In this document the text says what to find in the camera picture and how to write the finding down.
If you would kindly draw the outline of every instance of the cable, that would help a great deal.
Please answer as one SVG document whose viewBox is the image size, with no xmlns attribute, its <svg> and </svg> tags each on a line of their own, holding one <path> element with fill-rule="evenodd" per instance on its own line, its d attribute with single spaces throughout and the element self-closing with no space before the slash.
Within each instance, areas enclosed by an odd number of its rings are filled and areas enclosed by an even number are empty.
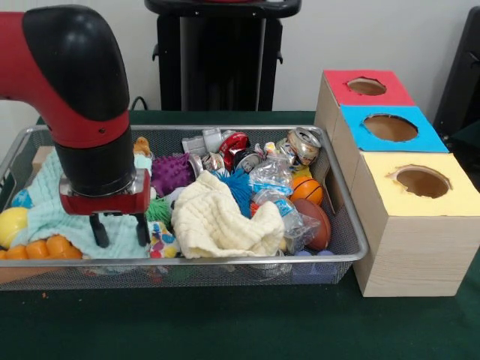
<svg viewBox="0 0 480 360">
<path fill-rule="evenodd" d="M 144 110 L 148 110 L 149 107 L 147 106 L 147 103 L 145 101 L 145 99 L 141 96 L 137 96 L 135 97 L 135 100 L 133 100 L 133 103 L 132 103 L 132 106 L 130 106 L 130 110 L 135 110 L 135 106 L 137 105 L 138 101 L 141 101 L 142 102 L 142 105 L 143 105 L 143 109 Z"/>
</svg>

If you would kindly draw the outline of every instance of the yellow top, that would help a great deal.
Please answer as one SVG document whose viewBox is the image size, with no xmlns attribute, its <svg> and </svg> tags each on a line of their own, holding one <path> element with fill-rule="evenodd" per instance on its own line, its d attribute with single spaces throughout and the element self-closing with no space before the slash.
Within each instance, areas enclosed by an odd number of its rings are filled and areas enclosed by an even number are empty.
<svg viewBox="0 0 480 360">
<path fill-rule="evenodd" d="M 480 216 L 480 193 L 453 154 L 362 152 L 391 216 Z"/>
</svg>

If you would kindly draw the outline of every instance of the purple spiky ball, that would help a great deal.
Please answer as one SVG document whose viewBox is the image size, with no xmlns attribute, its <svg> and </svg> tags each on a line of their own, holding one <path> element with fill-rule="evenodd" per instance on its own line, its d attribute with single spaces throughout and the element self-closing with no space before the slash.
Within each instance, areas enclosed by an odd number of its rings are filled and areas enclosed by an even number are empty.
<svg viewBox="0 0 480 360">
<path fill-rule="evenodd" d="M 193 178 L 188 154 L 159 157 L 151 165 L 151 186 L 159 197 L 171 194 L 176 188 L 188 186 Z"/>
</svg>

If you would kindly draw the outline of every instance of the white crocheted blanket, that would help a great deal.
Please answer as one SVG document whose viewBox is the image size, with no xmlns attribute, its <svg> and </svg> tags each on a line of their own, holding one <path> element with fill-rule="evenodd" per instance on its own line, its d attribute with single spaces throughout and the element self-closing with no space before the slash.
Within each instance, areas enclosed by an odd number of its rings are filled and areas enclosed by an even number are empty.
<svg viewBox="0 0 480 360">
<path fill-rule="evenodd" d="M 274 203 L 266 202 L 248 219 L 228 186 L 208 171 L 181 193 L 172 224 L 188 259 L 270 257 L 284 237 L 284 222 Z"/>
</svg>

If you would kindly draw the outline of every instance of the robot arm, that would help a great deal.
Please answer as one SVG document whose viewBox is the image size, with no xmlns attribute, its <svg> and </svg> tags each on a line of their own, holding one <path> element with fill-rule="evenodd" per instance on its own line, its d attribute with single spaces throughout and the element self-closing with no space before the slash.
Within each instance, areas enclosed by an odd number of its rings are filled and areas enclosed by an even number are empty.
<svg viewBox="0 0 480 360">
<path fill-rule="evenodd" d="M 125 67 L 98 13 L 81 6 L 0 13 L 2 98 L 25 101 L 43 117 L 64 170 L 62 205 L 91 215 L 100 246 L 108 237 L 98 213 L 133 214 L 146 226 L 149 177 L 134 167 Z M 148 240 L 139 230 L 140 243 Z"/>
</svg>

